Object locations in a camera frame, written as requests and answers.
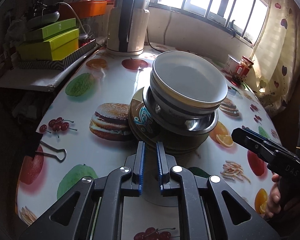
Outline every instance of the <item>fruit print tablecloth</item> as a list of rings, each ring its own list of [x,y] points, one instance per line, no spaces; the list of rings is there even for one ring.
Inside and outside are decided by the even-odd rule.
[[[152,45],[162,52],[176,50]],[[160,52],[149,44],[145,44],[141,55],[134,57],[113,56],[103,48],[88,58],[61,90],[40,126],[47,125],[42,140],[55,148],[66,149],[67,157],[62,163],[41,155],[24,159],[16,211],[28,225],[84,175],[107,176],[122,166],[127,156],[135,153],[137,141],[130,140],[133,136],[126,111],[136,91],[149,85],[152,61],[158,54]],[[219,122],[207,140],[193,153],[178,157],[177,162],[198,176],[223,177],[245,201],[262,213],[273,184],[272,174],[254,153],[233,143],[230,134],[237,127],[249,127],[280,142],[278,135],[253,92],[244,85],[236,87],[221,63],[205,59],[224,75],[228,85],[227,99],[218,109]],[[64,120],[58,123],[58,117]],[[148,157],[149,161],[155,159],[155,156]],[[155,162],[148,166],[148,170],[156,169]],[[125,198],[123,240],[132,240],[137,233],[150,227],[176,228],[166,231],[172,236],[179,235],[176,200],[171,199],[163,206],[153,204],[155,202],[151,194]]]

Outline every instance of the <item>silver screw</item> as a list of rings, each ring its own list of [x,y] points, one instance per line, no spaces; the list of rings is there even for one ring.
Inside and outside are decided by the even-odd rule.
[[[181,172],[181,171],[182,171],[182,167],[180,167],[180,166],[173,166],[173,167],[172,167],[172,170],[173,170],[174,172]]]
[[[81,180],[84,184],[89,184],[92,181],[92,178],[89,176],[85,176]]]
[[[127,173],[127,172],[130,171],[130,168],[127,167],[127,166],[122,166],[122,167],[120,168],[120,171],[121,171],[122,173]]]
[[[211,176],[210,180],[211,180],[213,183],[218,183],[218,182],[220,182],[220,177],[219,177],[219,176],[216,176],[216,175],[213,175],[213,176]]]

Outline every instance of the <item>kettle handle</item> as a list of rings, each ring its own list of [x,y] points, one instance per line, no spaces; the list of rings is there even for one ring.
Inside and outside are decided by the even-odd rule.
[[[119,21],[119,51],[128,51],[128,42],[132,21],[134,0],[122,0],[122,8]]]

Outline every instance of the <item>window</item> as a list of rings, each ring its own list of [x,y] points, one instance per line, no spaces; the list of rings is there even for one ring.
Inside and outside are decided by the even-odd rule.
[[[151,0],[150,6],[173,8],[236,33],[255,44],[266,18],[269,0]]]

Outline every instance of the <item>window sill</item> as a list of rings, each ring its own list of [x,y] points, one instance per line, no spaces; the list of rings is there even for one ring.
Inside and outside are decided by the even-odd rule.
[[[190,16],[192,18],[195,18],[195,19],[201,20],[203,22],[209,23],[210,25],[213,25],[213,26],[217,27],[218,29],[223,30],[226,33],[229,33],[230,35],[233,35],[232,31],[229,30],[228,28],[224,27],[223,25],[220,25],[219,23],[217,23],[215,21],[207,19],[207,18],[205,18],[205,17],[203,17],[199,14],[195,14],[193,12],[189,12],[189,11],[182,10],[182,9],[179,9],[179,8],[169,7],[167,5],[152,3],[152,2],[150,3],[150,7],[165,9],[165,10],[169,10],[169,11],[171,10],[173,12],[177,12],[177,13],[181,13],[183,15]],[[249,46],[250,48],[254,47],[253,44],[247,42],[244,38],[240,37],[238,34],[235,35],[235,38],[237,38],[239,41],[243,42],[245,45]]]

